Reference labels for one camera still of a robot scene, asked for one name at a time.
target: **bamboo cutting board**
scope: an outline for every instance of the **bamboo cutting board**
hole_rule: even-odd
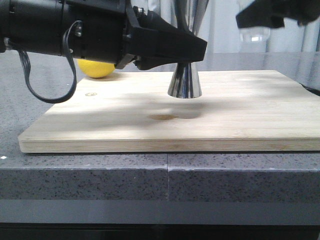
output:
[[[21,151],[320,150],[320,97],[279,72],[199,72],[196,99],[167,95],[172,74],[84,78],[19,136]]]

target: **metal cup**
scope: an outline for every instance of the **metal cup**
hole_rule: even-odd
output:
[[[172,0],[178,29],[198,35],[209,0]],[[202,95],[195,62],[178,63],[172,76],[168,94],[180,99]]]

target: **granite countertop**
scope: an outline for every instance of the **granite countertop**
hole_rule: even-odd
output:
[[[59,96],[67,91],[72,81],[67,60],[32,53],[30,61],[37,92]],[[317,152],[22,153],[18,135],[52,105],[29,93],[15,51],[0,54],[0,62],[0,222],[320,224],[320,146]],[[207,54],[198,70],[277,70],[320,90],[320,53]],[[137,70],[130,65],[122,71]],[[77,76],[84,75],[78,70]],[[61,208],[54,220],[41,216],[44,208],[61,201],[73,206],[68,208],[73,213],[88,208],[78,201],[88,201],[90,211],[93,205],[121,209],[124,203],[127,212],[141,211],[130,218],[95,210],[88,220],[77,214],[66,218]],[[33,212],[25,210],[26,204]],[[209,211],[214,206],[220,211],[216,218]],[[276,217],[284,209],[283,218]],[[179,215],[185,210],[203,211],[202,217],[188,220],[190,215]],[[259,211],[265,215],[255,215]],[[248,217],[235,220],[235,215]]]

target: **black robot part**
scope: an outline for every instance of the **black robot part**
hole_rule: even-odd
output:
[[[255,0],[236,16],[240,29],[251,27],[281,28],[284,18],[304,26],[320,16],[320,0]]]
[[[129,0],[0,0],[0,52],[9,38],[27,52],[64,56],[64,32],[82,21],[81,33],[69,36],[75,58],[118,69],[136,61],[140,70],[203,60],[207,42],[152,11],[137,15]]]

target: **lemon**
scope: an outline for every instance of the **lemon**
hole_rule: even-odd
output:
[[[103,78],[115,70],[115,65],[112,63],[85,59],[78,59],[77,62],[81,71],[91,78]]]

